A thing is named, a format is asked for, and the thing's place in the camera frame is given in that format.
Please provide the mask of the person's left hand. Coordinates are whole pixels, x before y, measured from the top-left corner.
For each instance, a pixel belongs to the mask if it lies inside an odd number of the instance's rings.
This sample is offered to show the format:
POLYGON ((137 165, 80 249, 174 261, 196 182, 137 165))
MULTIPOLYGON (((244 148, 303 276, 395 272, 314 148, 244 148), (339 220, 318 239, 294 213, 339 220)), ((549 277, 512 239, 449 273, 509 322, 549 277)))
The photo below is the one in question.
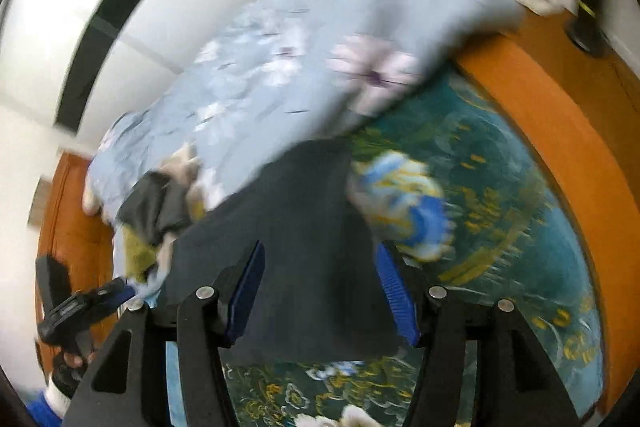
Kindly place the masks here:
POLYGON ((58 352, 53 358, 53 381, 58 386, 76 388, 95 358, 96 351, 91 351, 86 357, 67 351, 58 352))

